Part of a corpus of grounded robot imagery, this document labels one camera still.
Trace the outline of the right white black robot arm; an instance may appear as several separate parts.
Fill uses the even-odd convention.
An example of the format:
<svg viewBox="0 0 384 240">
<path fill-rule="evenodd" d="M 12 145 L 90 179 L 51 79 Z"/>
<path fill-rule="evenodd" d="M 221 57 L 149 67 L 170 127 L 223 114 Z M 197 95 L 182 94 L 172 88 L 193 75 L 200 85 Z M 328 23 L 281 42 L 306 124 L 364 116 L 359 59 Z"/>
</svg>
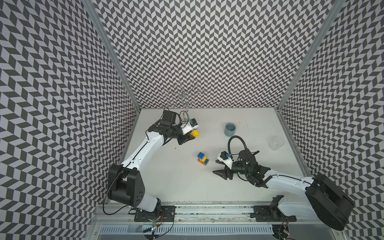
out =
<svg viewBox="0 0 384 240">
<path fill-rule="evenodd" d="M 266 210 L 254 210 L 254 216 L 261 222 L 292 221 L 296 217 L 318 219 L 328 227 L 342 231 L 349 223 L 355 207 L 354 201 L 327 176 L 298 177 L 277 172 L 259 165 L 255 154 L 242 150 L 238 159 L 226 151 L 216 160 L 224 169 L 213 174 L 224 180 L 232 180 L 234 175 L 243 175 L 246 182 L 256 188 L 277 189 L 294 194 L 299 200 L 288 199 L 284 195 L 273 197 Z"/>
</svg>

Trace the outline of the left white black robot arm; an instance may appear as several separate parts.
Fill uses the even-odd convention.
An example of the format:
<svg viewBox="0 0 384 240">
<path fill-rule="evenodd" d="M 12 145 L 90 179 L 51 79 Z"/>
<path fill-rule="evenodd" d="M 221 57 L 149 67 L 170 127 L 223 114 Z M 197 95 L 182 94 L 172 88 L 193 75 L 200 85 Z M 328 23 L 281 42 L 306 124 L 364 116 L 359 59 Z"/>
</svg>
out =
<svg viewBox="0 0 384 240">
<path fill-rule="evenodd" d="M 165 120 L 158 120 L 150 126 L 145 139 L 134 153 L 121 164 L 110 167 L 106 197 L 142 211 L 158 213 L 161 201 L 146 193 L 142 173 L 155 156 L 156 151 L 167 140 L 176 139 L 178 144 L 182 145 L 196 138 L 198 127 L 196 119 L 180 126 Z"/>
</svg>

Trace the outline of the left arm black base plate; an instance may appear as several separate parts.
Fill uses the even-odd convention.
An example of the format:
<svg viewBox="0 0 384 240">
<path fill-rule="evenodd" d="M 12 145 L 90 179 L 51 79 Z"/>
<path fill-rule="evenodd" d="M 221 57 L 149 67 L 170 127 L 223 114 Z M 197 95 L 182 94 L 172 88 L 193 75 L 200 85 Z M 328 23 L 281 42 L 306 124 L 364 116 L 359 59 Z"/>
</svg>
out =
<svg viewBox="0 0 384 240">
<path fill-rule="evenodd" d="M 153 212 L 138 211 L 135 213 L 134 222 L 172 222 L 176 212 L 176 206 L 161 206 Z"/>
</svg>

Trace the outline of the yellow curved lego brick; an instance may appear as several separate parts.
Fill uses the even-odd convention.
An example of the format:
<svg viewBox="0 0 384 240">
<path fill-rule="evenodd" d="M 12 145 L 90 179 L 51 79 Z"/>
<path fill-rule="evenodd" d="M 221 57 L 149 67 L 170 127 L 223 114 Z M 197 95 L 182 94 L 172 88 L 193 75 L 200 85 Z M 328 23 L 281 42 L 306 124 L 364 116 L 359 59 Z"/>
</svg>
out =
<svg viewBox="0 0 384 240">
<path fill-rule="evenodd" d="M 200 134 L 199 134 L 198 130 L 193 130 L 193 131 L 191 132 L 191 135 L 192 135 L 193 137 L 197 137 L 197 136 L 199 136 Z"/>
</svg>

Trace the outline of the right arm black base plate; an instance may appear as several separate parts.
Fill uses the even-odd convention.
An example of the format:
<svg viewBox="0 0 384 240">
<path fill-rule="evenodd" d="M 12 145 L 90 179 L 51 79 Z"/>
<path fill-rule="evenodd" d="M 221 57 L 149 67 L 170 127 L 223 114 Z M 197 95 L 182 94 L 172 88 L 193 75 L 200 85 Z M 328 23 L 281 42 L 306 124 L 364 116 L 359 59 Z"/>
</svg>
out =
<svg viewBox="0 0 384 240">
<path fill-rule="evenodd" d="M 283 197 L 284 195 L 273 197 L 268 206 L 253 206 L 254 213 L 250 217 L 255 218 L 257 222 L 296 222 L 296 216 L 286 216 L 279 210 L 279 201 Z"/>
</svg>

